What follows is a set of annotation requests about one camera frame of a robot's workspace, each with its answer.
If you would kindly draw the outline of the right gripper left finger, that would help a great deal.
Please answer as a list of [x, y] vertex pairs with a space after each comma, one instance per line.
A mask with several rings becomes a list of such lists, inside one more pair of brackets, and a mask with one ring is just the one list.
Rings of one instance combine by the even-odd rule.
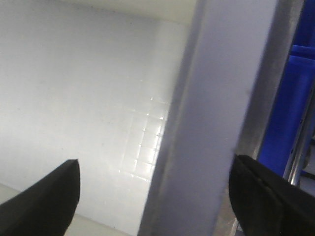
[[78, 160], [67, 160], [0, 206], [2, 236], [63, 236], [80, 198]]

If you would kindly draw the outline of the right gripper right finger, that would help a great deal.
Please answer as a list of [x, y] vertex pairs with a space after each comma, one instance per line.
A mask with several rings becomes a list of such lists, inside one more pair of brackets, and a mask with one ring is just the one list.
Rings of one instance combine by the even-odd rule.
[[313, 236], [315, 198], [246, 155], [236, 155], [229, 198], [246, 236]]

